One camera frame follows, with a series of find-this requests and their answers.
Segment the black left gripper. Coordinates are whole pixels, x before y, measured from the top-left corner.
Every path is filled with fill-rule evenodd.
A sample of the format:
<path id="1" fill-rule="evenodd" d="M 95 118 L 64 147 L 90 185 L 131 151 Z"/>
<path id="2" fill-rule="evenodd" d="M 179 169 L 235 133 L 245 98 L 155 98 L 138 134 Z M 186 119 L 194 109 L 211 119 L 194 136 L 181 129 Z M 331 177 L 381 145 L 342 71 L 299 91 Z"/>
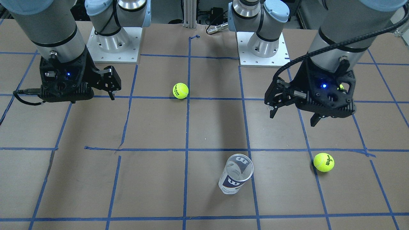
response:
<path id="1" fill-rule="evenodd" d="M 325 116 L 351 116 L 356 112 L 353 101 L 356 79 L 349 67 L 349 60 L 339 61 L 332 73 L 306 59 L 291 83 L 283 79 L 273 80 L 264 96 L 264 103 L 270 108 L 270 118 L 274 118 L 279 108 L 294 103 L 298 109 L 314 113 L 310 118 L 311 127 Z M 337 90 L 340 84 L 345 90 Z"/>

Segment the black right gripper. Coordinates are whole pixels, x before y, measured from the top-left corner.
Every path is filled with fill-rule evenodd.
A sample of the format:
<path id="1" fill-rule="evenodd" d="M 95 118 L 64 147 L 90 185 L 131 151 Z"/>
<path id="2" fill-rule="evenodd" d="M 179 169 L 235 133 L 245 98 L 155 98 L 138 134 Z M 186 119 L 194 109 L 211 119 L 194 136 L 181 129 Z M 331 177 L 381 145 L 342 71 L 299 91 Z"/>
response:
<path id="1" fill-rule="evenodd" d="M 121 90 L 121 79 L 114 66 L 97 70 L 88 48 L 73 61 L 62 63 L 58 57 L 41 57 L 40 76 L 42 84 L 38 97 L 48 103 L 76 102 L 94 97 L 92 78 L 96 75 L 94 87 L 108 93 L 115 100 L 115 93 Z"/>

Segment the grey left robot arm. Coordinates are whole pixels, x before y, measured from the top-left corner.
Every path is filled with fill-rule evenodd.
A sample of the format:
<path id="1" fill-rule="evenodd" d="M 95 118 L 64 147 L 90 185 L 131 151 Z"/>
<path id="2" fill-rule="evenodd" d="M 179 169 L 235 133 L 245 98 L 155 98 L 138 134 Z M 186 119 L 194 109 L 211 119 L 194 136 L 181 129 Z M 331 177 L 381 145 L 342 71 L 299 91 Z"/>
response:
<path id="1" fill-rule="evenodd" d="M 267 58 L 275 55 L 288 17 L 289 8 L 280 0 L 234 0 L 229 3 L 228 26 L 230 31 L 252 32 L 251 52 Z M 272 77 L 264 96 L 270 118 L 292 104 L 313 113 L 312 127 L 325 117 L 353 115 L 354 65 L 378 35 L 407 21 L 407 0 L 329 1 L 307 53 L 282 65 Z"/>

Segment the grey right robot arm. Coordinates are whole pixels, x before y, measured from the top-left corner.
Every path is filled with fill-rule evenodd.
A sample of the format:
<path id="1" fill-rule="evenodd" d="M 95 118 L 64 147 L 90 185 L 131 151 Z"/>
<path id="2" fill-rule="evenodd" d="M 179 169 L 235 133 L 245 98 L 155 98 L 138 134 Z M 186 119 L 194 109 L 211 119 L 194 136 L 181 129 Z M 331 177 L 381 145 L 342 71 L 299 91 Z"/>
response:
<path id="1" fill-rule="evenodd" d="M 25 35 L 41 54 L 40 88 L 15 90 L 21 103 L 89 100 L 93 89 L 108 93 L 111 100 L 121 90 L 121 79 L 112 65 L 99 70 L 72 15 L 72 5 L 63 0 L 2 0 Z M 94 27 L 97 45 L 105 53 L 130 47 L 125 28 L 151 24 L 149 0 L 86 0 L 86 14 Z"/>

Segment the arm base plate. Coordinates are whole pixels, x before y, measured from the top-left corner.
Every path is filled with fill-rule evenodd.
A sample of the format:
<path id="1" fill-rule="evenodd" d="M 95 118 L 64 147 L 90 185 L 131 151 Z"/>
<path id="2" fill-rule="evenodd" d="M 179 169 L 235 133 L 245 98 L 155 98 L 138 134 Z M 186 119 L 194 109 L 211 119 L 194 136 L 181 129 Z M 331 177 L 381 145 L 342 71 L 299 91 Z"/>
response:
<path id="1" fill-rule="evenodd" d="M 241 67 L 280 68 L 290 62 L 283 33 L 278 40 L 264 41 L 253 32 L 236 32 Z"/>
<path id="2" fill-rule="evenodd" d="M 87 48 L 95 63 L 137 64 L 143 28 L 123 27 L 112 36 L 96 35 L 92 28 Z"/>

